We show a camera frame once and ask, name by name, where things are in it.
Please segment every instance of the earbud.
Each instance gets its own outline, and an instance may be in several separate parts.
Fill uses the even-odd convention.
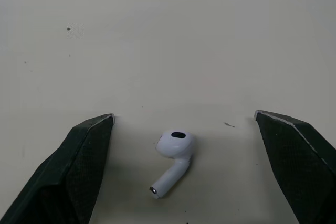
[[[160,137],[156,150],[164,157],[174,158],[169,168],[151,187],[155,199],[162,198],[188,170],[194,152],[195,138],[184,131],[166,131]]]

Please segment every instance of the white tabletop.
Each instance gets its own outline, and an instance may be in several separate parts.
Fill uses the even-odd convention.
[[[336,146],[335,18],[336,0],[0,0],[0,216],[73,126],[112,112],[91,223],[297,223],[253,115]],[[171,128],[197,153],[154,200]]]

